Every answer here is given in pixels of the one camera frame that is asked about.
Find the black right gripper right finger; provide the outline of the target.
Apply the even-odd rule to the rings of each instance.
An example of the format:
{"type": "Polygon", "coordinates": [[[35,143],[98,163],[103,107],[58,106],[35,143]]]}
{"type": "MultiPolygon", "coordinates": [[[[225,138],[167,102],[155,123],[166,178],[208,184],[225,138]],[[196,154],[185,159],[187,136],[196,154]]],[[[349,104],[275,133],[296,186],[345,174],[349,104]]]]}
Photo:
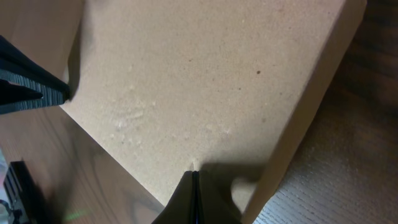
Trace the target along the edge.
{"type": "Polygon", "coordinates": [[[192,173],[192,223],[236,224],[240,223],[206,172],[192,173]]]}

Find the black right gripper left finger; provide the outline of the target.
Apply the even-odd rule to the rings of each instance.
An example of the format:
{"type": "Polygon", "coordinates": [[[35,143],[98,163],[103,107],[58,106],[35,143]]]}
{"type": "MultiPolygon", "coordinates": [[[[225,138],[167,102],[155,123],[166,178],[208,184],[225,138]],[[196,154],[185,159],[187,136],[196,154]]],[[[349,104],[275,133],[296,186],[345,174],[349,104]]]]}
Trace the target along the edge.
{"type": "Polygon", "coordinates": [[[152,224],[194,224],[197,222],[197,172],[186,171],[169,202],[152,224]]]}

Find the brown cardboard box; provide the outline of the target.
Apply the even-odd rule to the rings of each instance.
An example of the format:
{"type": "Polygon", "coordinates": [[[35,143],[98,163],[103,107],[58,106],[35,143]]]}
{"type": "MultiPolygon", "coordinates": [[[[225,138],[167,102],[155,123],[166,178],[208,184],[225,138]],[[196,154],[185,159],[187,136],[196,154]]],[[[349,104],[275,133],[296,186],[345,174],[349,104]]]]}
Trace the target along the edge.
{"type": "Polygon", "coordinates": [[[205,169],[236,218],[273,196],[365,1],[2,1],[1,35],[69,89],[14,76],[158,202],[205,169]]]}

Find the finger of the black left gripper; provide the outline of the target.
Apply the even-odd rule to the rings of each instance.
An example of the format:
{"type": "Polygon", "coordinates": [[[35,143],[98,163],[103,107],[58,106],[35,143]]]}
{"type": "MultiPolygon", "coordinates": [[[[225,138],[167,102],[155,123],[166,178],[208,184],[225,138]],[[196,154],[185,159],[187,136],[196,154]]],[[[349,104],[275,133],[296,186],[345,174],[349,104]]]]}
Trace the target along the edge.
{"type": "Polygon", "coordinates": [[[1,37],[1,114],[62,105],[70,87],[1,37]]]}

